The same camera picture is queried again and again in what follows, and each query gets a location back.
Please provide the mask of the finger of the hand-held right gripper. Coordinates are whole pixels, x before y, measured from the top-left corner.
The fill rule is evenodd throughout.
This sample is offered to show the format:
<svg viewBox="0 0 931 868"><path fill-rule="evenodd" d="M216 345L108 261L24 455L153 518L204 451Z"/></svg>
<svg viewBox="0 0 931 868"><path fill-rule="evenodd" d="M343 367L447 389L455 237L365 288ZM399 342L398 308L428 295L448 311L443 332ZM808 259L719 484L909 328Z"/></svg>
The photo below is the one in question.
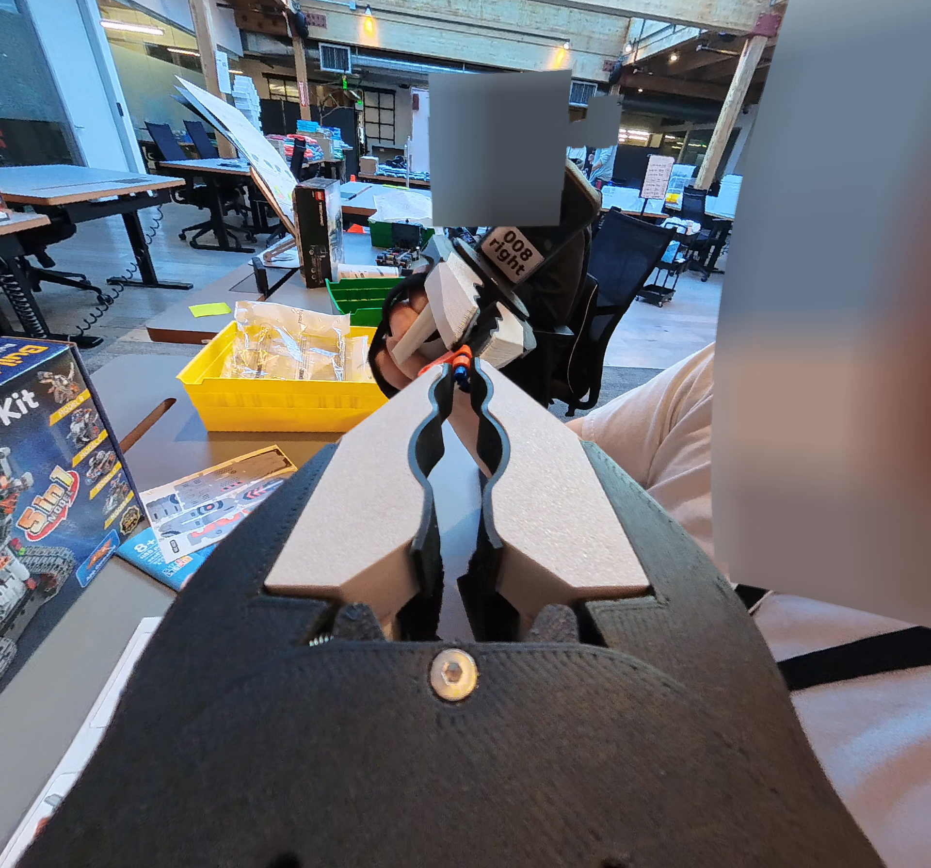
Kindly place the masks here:
<svg viewBox="0 0 931 868"><path fill-rule="evenodd" d="M479 315L482 277L460 256L440 261L425 279L425 294L443 343L456 347Z"/></svg>
<svg viewBox="0 0 931 868"><path fill-rule="evenodd" d="M479 347L479 358L502 370L536 348L536 339L527 321L518 317L496 317L489 336Z"/></svg>

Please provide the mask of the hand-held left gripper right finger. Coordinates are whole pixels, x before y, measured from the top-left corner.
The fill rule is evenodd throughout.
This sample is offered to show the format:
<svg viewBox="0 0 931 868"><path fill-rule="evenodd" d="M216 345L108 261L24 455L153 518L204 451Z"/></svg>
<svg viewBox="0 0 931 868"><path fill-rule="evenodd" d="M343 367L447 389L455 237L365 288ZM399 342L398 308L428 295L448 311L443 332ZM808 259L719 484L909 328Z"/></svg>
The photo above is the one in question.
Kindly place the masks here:
<svg viewBox="0 0 931 868"><path fill-rule="evenodd" d="M487 475L464 605L480 641L518 640L548 605L640 598L650 583L578 436L494 366L470 380Z"/></svg>

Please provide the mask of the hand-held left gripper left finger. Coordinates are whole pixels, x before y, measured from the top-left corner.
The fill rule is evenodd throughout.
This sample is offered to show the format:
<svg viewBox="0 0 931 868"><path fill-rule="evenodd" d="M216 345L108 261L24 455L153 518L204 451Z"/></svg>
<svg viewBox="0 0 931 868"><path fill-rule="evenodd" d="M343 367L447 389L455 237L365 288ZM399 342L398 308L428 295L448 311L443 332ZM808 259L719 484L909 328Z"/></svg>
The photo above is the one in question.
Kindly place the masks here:
<svg viewBox="0 0 931 868"><path fill-rule="evenodd" d="M444 453L449 366L433 364L343 436L265 587L367 604L395 636L432 639L443 594L428 475Z"/></svg>

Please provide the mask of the orange and blue toy piece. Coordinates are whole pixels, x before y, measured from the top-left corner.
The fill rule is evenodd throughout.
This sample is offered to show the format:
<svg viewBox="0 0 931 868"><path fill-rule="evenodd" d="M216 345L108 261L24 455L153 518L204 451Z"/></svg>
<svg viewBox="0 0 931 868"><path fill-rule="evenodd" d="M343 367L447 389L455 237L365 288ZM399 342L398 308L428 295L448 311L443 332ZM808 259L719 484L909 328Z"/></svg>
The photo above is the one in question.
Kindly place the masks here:
<svg viewBox="0 0 931 868"><path fill-rule="evenodd" d="M469 345L463 344L459 349L449 350L436 358L434 364L447 364L452 382L460 391L470 393L471 369L473 355Z"/></svg>

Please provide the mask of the wood-edged neighbouring desk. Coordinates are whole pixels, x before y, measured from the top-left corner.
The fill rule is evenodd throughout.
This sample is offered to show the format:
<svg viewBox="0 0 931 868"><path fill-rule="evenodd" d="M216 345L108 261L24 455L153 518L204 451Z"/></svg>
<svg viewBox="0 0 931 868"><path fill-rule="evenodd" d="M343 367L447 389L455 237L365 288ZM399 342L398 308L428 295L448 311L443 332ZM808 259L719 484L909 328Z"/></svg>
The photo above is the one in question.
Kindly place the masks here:
<svg viewBox="0 0 931 868"><path fill-rule="evenodd" d="M331 313L332 301L325 287L308 289L297 270L271 269L267 274L273 292L270 301L298 308ZM226 273L203 289L186 292L180 302L146 323L150 340L161 344L180 344L199 348L213 339L233 319L233 313L195 317L190 307L225 303L234 311L238 301L262 301L250 262Z"/></svg>

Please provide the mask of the grey desk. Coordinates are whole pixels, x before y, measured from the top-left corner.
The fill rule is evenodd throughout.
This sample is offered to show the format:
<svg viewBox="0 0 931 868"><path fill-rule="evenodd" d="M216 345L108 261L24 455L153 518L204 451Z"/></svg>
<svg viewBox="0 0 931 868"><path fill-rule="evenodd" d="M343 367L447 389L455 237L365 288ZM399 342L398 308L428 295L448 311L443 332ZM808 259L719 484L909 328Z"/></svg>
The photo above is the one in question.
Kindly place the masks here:
<svg viewBox="0 0 931 868"><path fill-rule="evenodd" d="M277 445L301 466L339 433L210 432L177 374L185 360L127 355L92 376L125 463L145 491ZM49 811L42 797L65 793L74 779L63 764L76 738L93 737L91 720L111 709L126 680L175 597L118 557L31 655L1 696L2 863L11 864L23 833Z"/></svg>

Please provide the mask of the background standing desk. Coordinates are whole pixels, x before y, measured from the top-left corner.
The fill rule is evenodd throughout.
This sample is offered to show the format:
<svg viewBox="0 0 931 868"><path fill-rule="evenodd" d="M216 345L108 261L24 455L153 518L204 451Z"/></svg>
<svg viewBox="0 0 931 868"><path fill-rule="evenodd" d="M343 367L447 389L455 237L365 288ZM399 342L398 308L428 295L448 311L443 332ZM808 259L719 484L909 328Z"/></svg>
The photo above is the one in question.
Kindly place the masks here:
<svg viewBox="0 0 931 868"><path fill-rule="evenodd" d="M137 211L170 199L169 190L183 187L181 178L132 175L74 165L14 166L1 169L2 195L14 204L41 210L62 208L73 223L113 215L123 218L139 280L112 277L112 285L191 290L192 283L158 280Z"/></svg>
<svg viewBox="0 0 931 868"><path fill-rule="evenodd" d="M26 275L18 264L25 250L18 235L47 226L48 219L35 212L9 213L1 220L1 288L30 339L50 339L47 323L35 302Z"/></svg>
<svg viewBox="0 0 931 868"><path fill-rule="evenodd" d="M232 160L188 160L159 161L159 174L179 176L183 180L171 199L178 204L209 212L209 221L191 225L180 231L183 241L201 248L197 239L212 233L217 250L232 250L249 253L239 243L239 234L246 241L255 242L253 228L248 225L252 213L250 201L251 177L244 161Z"/></svg>

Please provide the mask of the person's right hand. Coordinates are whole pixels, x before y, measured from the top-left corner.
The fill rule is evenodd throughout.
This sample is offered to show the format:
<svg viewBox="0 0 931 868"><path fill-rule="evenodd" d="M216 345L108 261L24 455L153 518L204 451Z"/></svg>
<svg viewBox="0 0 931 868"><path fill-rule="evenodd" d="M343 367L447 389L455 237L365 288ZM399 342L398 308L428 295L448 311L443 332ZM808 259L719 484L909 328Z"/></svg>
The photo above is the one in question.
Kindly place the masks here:
<svg viewBox="0 0 931 868"><path fill-rule="evenodd" d="M449 350L444 345L419 280L407 280L390 293L371 347L369 365L385 396L393 397Z"/></svg>

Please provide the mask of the green bin with paper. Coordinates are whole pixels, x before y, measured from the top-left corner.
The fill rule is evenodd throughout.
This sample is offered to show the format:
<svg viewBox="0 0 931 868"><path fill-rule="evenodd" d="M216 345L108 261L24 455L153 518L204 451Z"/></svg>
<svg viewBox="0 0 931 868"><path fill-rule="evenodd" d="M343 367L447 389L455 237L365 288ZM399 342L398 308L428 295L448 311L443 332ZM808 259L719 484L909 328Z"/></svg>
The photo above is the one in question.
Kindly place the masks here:
<svg viewBox="0 0 931 868"><path fill-rule="evenodd" d="M375 192L374 204L375 213L368 219L373 247L425 246L435 234L427 190L385 187Z"/></svg>

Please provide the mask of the green plastic bin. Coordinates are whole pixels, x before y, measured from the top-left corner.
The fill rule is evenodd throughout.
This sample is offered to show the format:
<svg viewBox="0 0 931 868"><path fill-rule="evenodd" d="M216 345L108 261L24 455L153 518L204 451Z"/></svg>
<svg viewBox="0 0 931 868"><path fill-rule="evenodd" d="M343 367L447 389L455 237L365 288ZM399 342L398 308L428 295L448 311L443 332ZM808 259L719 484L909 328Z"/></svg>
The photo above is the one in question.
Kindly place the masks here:
<svg viewBox="0 0 931 868"><path fill-rule="evenodd" d="M326 281L333 313L349 314L353 327L376 328L382 320L385 298L402 278L359 278Z"/></svg>

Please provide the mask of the black utility cart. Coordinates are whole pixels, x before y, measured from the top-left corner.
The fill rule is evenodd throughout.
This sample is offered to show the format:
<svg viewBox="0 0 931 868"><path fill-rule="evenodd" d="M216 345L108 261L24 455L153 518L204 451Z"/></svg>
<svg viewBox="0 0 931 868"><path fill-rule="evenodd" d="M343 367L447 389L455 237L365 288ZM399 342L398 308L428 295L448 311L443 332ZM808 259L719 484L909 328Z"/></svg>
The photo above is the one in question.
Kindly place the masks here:
<svg viewBox="0 0 931 868"><path fill-rule="evenodd" d="M687 269L688 264L689 261L685 257L659 260L654 279L645 283L637 292L636 299L658 307L671 302L681 273Z"/></svg>

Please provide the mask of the standing sign board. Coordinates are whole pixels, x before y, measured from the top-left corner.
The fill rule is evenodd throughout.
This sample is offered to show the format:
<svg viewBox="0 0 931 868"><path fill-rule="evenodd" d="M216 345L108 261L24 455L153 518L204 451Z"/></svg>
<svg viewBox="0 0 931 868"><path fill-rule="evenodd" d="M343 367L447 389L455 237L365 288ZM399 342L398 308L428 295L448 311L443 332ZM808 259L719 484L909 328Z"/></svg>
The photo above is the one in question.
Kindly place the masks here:
<svg viewBox="0 0 931 868"><path fill-rule="evenodd" d="M649 156L640 191L642 199L640 216L644 216L645 213L662 214L674 164L675 158L671 156L658 154Z"/></svg>

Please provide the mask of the printed sticker sheet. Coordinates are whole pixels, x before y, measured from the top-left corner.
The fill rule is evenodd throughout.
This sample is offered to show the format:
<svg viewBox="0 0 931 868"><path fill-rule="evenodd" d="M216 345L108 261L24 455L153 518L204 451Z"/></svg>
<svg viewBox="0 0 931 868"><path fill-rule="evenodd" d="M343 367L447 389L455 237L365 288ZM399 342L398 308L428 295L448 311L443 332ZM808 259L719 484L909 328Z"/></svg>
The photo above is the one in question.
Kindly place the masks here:
<svg viewBox="0 0 931 868"><path fill-rule="evenodd" d="M272 445L143 491L163 562L219 542L296 469Z"/></svg>

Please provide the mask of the yellow plastic bin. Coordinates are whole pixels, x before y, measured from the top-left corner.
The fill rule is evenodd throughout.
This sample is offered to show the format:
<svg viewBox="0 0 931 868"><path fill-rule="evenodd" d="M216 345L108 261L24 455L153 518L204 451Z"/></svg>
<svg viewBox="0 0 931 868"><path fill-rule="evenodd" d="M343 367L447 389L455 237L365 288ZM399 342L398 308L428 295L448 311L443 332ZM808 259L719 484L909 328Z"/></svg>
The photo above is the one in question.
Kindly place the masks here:
<svg viewBox="0 0 931 868"><path fill-rule="evenodd" d="M387 401L371 381L224 377L235 332L227 324L177 376L210 432L347 432Z"/></svg>

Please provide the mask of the tall black box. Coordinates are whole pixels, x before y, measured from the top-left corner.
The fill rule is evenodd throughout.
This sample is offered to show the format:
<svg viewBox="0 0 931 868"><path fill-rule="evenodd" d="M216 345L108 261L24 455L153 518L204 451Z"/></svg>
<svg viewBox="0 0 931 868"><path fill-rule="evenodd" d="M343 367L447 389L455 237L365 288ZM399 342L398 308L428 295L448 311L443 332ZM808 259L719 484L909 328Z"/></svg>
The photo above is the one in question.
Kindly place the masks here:
<svg viewBox="0 0 931 868"><path fill-rule="evenodd" d="M307 288L321 288L338 279L343 263L343 216L336 179L314 178L293 190L296 240L300 269Z"/></svg>

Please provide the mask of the pile of clear plastic bags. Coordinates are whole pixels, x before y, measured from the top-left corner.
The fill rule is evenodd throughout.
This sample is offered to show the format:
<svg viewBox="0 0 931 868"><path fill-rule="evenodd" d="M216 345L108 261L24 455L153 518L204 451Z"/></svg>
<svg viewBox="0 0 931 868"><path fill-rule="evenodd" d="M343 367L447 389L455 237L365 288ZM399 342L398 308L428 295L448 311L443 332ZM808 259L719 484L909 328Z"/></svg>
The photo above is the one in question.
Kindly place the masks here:
<svg viewBox="0 0 931 868"><path fill-rule="evenodd" d="M238 302L223 377L372 382L367 337L350 336L349 314Z"/></svg>

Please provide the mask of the poster board stand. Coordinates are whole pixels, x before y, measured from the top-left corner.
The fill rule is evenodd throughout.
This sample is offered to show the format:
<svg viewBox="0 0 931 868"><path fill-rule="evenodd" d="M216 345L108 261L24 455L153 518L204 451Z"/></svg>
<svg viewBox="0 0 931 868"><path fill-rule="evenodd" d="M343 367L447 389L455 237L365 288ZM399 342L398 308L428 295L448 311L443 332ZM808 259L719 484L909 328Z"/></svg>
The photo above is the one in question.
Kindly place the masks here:
<svg viewBox="0 0 931 868"><path fill-rule="evenodd" d="M286 235L251 258L256 291L267 299L300 268L299 246Z"/></svg>

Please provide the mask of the blue booklet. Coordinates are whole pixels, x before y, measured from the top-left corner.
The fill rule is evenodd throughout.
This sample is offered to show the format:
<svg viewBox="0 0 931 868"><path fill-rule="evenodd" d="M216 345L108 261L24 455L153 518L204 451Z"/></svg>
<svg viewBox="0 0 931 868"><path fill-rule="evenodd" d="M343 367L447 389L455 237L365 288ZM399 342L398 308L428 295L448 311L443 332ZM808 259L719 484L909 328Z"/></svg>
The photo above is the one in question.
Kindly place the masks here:
<svg viewBox="0 0 931 868"><path fill-rule="evenodd" d="M166 560L157 535L149 526L121 544L115 554L173 591L180 592L214 549L215 545L210 544L189 555Z"/></svg>

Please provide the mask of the tilted white poster board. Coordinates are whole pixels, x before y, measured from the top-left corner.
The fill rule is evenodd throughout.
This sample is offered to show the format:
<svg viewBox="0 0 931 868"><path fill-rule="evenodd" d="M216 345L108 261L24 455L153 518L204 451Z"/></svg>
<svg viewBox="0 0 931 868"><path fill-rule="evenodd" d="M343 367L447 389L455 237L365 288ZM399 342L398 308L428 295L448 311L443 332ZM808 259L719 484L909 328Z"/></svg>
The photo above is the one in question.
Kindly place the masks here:
<svg viewBox="0 0 931 868"><path fill-rule="evenodd" d="M177 76L179 92L199 109L250 164L250 173L262 196L276 212L288 233L297 235L293 192L297 182L284 158L234 106Z"/></svg>

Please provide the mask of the dark blue office chair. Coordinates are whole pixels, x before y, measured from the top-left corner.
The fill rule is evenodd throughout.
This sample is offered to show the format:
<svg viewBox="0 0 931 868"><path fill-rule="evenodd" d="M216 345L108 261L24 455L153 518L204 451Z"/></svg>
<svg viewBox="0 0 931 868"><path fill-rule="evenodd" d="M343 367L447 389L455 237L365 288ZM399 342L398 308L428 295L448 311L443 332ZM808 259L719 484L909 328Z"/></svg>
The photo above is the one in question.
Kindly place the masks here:
<svg viewBox="0 0 931 868"><path fill-rule="evenodd" d="M188 160L169 124L146 121L145 127L152 137L159 162Z"/></svg>
<svg viewBox="0 0 931 868"><path fill-rule="evenodd" d="M207 131L199 121L185 120L184 125L189 132L193 145L198 155L204 160L218 159L220 154L211 144ZM246 228L234 229L234 233L228 233L223 222L227 211L232 210L242 216L243 221L247 220L247 205L245 190L242 186L233 184L222 184L219 182L219 176L200 177L203 185L196 186L193 177L187 178L184 195L173 197L179 203L183 202L193 205L198 209L207 209L211 213L211 222L204 223L200 226L190 225L182 228L179 232L179 239L187 241L187 232L193 231L190 241L191 245L198 249L215 249L215 250L236 250L240 253L253 253L251 248L243 247L235 231L241 230L247 241L255 242L255 237ZM218 246L216 248L206 248L198 243L198 238L208 231L215 234Z"/></svg>

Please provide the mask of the blue robot kit box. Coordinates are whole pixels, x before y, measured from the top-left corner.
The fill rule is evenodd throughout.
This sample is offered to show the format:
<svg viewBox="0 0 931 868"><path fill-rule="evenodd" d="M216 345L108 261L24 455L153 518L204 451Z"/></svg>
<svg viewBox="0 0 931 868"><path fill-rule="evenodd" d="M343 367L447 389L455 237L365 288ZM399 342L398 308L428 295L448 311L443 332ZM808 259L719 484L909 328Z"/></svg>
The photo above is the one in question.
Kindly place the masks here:
<svg viewBox="0 0 931 868"><path fill-rule="evenodd" d="M146 528L76 348L1 338L1 686Z"/></svg>

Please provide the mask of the person's white t-shirt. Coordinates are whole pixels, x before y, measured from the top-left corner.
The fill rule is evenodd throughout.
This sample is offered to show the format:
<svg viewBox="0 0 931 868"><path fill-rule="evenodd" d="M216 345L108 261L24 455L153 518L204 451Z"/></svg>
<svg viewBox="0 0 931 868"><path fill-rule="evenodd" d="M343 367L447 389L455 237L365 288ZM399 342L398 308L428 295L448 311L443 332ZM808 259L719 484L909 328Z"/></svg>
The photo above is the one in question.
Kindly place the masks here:
<svg viewBox="0 0 931 868"><path fill-rule="evenodd" d="M715 345L611 400L570 429L640 484L728 579L712 534L711 419ZM869 638L905 624L789 595L771 595L755 617L779 661ZM929 666L813 686L793 703L822 767L887 866L930 864Z"/></svg>

